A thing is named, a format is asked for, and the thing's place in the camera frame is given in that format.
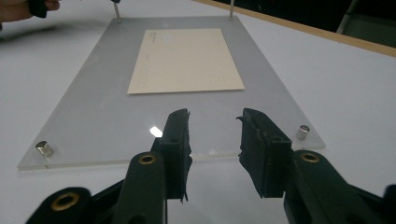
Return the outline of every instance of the cylindrical magnet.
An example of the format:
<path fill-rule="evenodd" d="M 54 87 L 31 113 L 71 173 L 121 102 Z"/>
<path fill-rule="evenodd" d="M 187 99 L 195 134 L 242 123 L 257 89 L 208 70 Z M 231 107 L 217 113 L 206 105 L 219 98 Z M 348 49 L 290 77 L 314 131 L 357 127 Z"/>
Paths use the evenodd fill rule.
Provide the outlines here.
<path fill-rule="evenodd" d="M 296 136 L 300 141 L 305 140 L 306 136 L 309 134 L 309 127 L 306 125 L 301 125 L 300 129 L 298 130 Z"/>
<path fill-rule="evenodd" d="M 50 147 L 49 143 L 46 141 L 42 141 L 37 143 L 37 145 L 35 145 L 35 148 L 37 148 L 37 150 L 41 153 L 41 155 L 43 155 L 44 157 L 50 157 L 53 154 L 53 150 Z"/>

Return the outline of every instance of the clear acrylic plate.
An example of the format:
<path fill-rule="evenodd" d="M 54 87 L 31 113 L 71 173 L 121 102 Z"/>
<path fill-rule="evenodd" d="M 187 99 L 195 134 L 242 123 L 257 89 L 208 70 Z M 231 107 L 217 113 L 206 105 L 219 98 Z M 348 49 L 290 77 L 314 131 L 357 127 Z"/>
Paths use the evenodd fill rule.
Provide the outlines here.
<path fill-rule="evenodd" d="M 146 30 L 220 28 L 244 82 L 243 91 L 127 94 Z M 150 129 L 163 130 L 170 113 L 190 112 L 190 144 L 196 160 L 239 152 L 245 107 L 260 110 L 291 139 L 293 149 L 325 144 L 237 17 L 113 20 L 18 165 L 21 170 L 127 163 L 148 151 Z M 310 127 L 304 141 L 296 134 Z M 43 157 L 35 145 L 47 141 Z"/>

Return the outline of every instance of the beige paper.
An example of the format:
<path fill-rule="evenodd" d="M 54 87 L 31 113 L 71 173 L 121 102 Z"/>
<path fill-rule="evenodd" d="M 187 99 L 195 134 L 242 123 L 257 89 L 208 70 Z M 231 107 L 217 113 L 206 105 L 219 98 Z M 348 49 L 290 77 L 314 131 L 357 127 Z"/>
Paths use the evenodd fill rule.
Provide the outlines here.
<path fill-rule="evenodd" d="M 128 93 L 244 88 L 220 29 L 147 30 Z"/>

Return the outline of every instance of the hand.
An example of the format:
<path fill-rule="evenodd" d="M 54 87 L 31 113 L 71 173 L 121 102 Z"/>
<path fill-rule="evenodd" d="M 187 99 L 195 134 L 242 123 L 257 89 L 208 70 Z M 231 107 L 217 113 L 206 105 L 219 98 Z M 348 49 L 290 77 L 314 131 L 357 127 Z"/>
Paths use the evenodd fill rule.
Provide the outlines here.
<path fill-rule="evenodd" d="M 46 0 L 48 11 L 59 9 L 59 0 Z M 0 22 L 21 21 L 31 18 L 26 0 L 0 0 Z"/>

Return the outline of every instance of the white table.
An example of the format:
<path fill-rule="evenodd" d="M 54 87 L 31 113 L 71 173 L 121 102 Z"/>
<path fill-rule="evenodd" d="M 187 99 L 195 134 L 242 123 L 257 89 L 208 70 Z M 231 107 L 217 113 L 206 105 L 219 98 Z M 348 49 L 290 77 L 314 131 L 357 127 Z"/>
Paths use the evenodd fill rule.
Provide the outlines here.
<path fill-rule="evenodd" d="M 228 15 L 187 0 L 121 1 L 123 17 Z M 112 3 L 62 1 L 45 20 L 0 33 L 0 222 L 24 223 L 52 192 L 92 194 L 126 165 L 19 171 L 17 164 L 115 16 Z M 238 15 L 321 135 L 320 151 L 352 185 L 382 195 L 396 183 L 396 59 Z M 281 199 L 260 199 L 237 160 L 191 167 L 190 201 L 169 202 L 169 223 L 287 223 Z"/>

